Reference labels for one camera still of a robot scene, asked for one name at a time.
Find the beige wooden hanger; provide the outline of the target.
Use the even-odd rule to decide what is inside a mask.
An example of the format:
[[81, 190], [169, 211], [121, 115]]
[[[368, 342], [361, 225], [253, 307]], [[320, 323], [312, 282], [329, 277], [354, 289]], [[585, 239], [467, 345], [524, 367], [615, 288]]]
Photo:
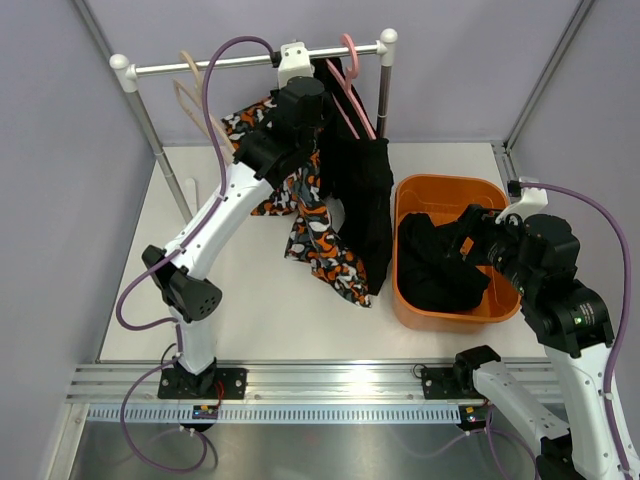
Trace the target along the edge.
[[[173, 91], [183, 112], [189, 117], [189, 119], [196, 125], [196, 127], [205, 135], [205, 137], [211, 141], [211, 135], [207, 129], [206, 123], [204, 122], [204, 111], [202, 106], [202, 87], [203, 87], [203, 75], [201, 74], [196, 62], [193, 60], [191, 55], [185, 51], [181, 50], [179, 53], [179, 58], [184, 61], [192, 75], [193, 75], [193, 86], [186, 86], [183, 82], [178, 79], [173, 79]], [[227, 165], [233, 162], [233, 153], [235, 152], [235, 147], [227, 136], [226, 128], [223, 124], [216, 119], [212, 114], [209, 114], [211, 125], [216, 134], [217, 143], [220, 145], [223, 159]]]

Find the orange camouflage shorts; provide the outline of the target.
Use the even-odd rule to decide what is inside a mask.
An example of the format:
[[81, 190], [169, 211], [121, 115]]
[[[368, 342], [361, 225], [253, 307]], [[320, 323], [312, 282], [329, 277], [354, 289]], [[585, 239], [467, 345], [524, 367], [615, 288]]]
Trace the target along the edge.
[[311, 274], [328, 284], [340, 297], [369, 308], [371, 301], [364, 263], [332, 227], [331, 214], [320, 195], [320, 166], [320, 151], [314, 147], [310, 159], [251, 214], [295, 214], [284, 257], [307, 263]]

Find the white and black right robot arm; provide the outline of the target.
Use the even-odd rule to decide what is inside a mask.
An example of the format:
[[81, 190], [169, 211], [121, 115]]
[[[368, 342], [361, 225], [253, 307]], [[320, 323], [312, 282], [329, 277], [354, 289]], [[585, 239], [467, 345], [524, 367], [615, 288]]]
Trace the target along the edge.
[[559, 419], [509, 373], [488, 346], [456, 355], [453, 385], [487, 399], [516, 429], [540, 479], [636, 479], [639, 456], [623, 421], [607, 362], [614, 333], [604, 300], [576, 278], [579, 240], [563, 219], [469, 205], [449, 255], [492, 267], [521, 298], [521, 312], [555, 372], [567, 418]]

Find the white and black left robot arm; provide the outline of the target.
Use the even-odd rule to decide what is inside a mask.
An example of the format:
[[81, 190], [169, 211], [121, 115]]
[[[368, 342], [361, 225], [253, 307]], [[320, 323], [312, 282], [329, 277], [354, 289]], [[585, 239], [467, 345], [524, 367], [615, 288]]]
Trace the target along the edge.
[[309, 163], [315, 132], [329, 117], [328, 94], [313, 77], [294, 77], [275, 106], [241, 140], [219, 188], [185, 231], [164, 248], [148, 246], [142, 260], [181, 335], [174, 367], [161, 377], [167, 399], [212, 398], [221, 391], [211, 323], [221, 290], [207, 280], [218, 254], [250, 212]]

